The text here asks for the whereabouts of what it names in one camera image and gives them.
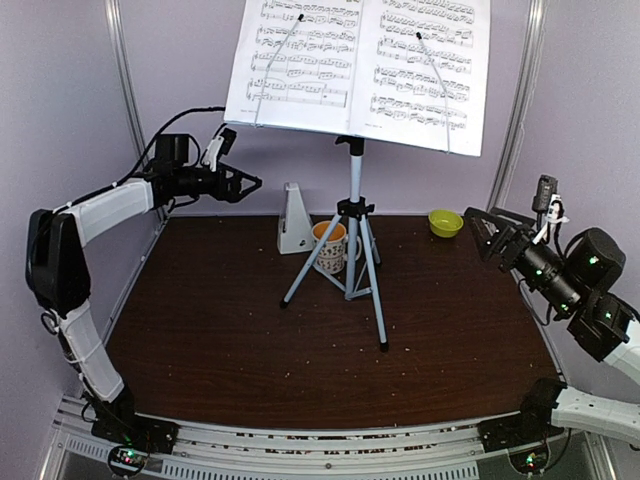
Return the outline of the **sheet music page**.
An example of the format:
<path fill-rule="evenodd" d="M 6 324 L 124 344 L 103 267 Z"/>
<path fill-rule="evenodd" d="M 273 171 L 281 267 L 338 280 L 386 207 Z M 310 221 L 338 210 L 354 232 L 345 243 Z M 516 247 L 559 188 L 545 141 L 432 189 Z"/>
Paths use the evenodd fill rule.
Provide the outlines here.
<path fill-rule="evenodd" d="M 224 119 L 344 134 L 349 127 L 360 1 L 248 1 Z"/>
<path fill-rule="evenodd" d="M 462 0 L 364 2 L 351 133 L 480 156 L 491 6 Z"/>

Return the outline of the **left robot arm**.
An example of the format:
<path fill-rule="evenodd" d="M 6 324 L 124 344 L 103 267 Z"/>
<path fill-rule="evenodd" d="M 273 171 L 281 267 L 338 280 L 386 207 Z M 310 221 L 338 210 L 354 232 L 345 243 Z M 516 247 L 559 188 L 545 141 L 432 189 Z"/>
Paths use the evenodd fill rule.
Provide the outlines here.
<path fill-rule="evenodd" d="M 261 179 L 222 163 L 236 140 L 223 127 L 189 164 L 189 137 L 160 134 L 155 156 L 143 172 L 57 210 L 40 209 L 29 219 L 26 282 L 43 308 L 43 323 L 59 339 L 95 412 L 92 434 L 136 450 L 169 453 L 178 427 L 137 414 L 134 396 L 113 366 L 97 332 L 89 301 L 91 278 L 86 245 L 122 222 L 203 195 L 237 203 L 259 189 Z"/>

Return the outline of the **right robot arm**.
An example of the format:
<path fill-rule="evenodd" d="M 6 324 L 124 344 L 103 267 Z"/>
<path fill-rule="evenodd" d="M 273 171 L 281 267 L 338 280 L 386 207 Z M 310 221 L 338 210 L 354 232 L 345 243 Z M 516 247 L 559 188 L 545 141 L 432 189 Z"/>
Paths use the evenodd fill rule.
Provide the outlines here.
<path fill-rule="evenodd" d="M 598 227 L 575 235 L 565 248 L 547 244 L 568 223 L 560 201 L 544 225 L 500 208 L 464 213 L 482 261 L 498 257 L 503 272 L 517 272 L 530 291 L 546 300 L 553 321 L 567 330 L 592 359 L 639 379 L 639 312 L 610 289 L 626 256 Z M 639 445 L 639 406 L 587 394 L 565 382 L 543 378 L 524 397 L 507 435 L 537 441 L 555 429 L 578 429 Z"/>

